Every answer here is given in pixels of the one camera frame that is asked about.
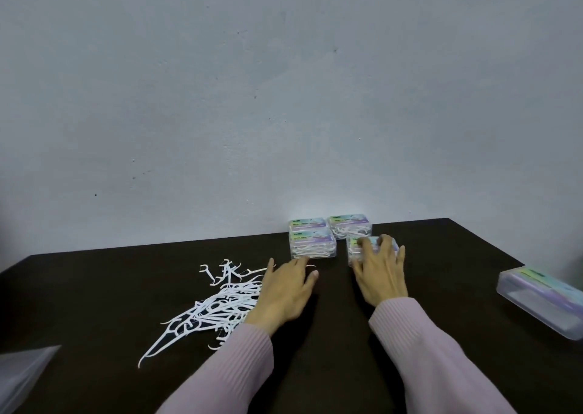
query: hand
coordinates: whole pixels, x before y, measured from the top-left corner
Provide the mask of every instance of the hand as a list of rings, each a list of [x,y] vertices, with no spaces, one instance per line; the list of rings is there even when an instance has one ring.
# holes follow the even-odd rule
[[[352,260],[356,282],[364,300],[375,307],[383,300],[408,296],[404,284],[404,246],[399,248],[395,257],[391,236],[383,234],[378,241],[381,249],[375,254],[370,239],[360,238],[363,260]]]
[[[275,271],[273,258],[269,260],[259,299],[247,315],[246,324],[255,325],[273,336],[285,322],[300,316],[318,280],[318,271],[314,270],[304,283],[308,260],[307,256],[292,259]]]

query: pink sleeve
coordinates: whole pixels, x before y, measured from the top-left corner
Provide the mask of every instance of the pink sleeve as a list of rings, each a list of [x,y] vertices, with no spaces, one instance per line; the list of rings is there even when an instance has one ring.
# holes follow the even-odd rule
[[[401,374],[410,414],[515,412],[416,300],[385,300],[369,324]]]
[[[244,414],[271,371],[273,348],[268,334],[241,324],[157,414]]]

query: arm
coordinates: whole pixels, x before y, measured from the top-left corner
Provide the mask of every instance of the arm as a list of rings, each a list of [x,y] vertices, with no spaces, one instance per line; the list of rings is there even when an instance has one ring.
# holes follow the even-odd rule
[[[274,271],[269,260],[255,308],[223,346],[164,402],[157,414],[244,414],[273,371],[270,337],[302,313],[318,279],[305,280],[308,258]]]
[[[359,243],[363,261],[352,261],[356,281],[364,299],[376,307],[369,323],[401,374],[408,412],[514,413],[457,342],[408,297],[404,247],[395,255],[386,235],[378,254],[368,239]]]
[[[408,412],[515,412],[416,300],[385,300],[369,323],[401,374]]]

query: dark brown table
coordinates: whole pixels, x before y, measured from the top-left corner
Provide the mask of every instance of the dark brown table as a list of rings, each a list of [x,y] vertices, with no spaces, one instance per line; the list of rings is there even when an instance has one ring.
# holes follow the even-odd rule
[[[583,412],[583,353],[496,293],[514,258],[449,219],[374,226],[407,247],[412,297],[452,335],[520,413]],[[215,332],[138,359],[160,322],[210,296],[199,265],[245,267],[288,260],[286,233],[31,256],[0,275],[0,353],[61,344],[26,413],[154,413],[212,353]],[[320,278],[303,316],[273,338],[275,371],[251,413],[404,412],[403,385],[368,328],[338,257],[316,260]]]

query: person's left hand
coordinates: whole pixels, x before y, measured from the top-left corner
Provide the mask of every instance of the person's left hand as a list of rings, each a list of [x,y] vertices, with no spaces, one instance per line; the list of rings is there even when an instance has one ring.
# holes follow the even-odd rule
[[[314,270],[304,283],[305,266],[309,260],[307,256],[292,259],[273,271],[274,261],[271,258],[259,299],[247,315],[245,323],[255,325],[273,336],[285,322],[297,319],[318,280],[318,271]]]

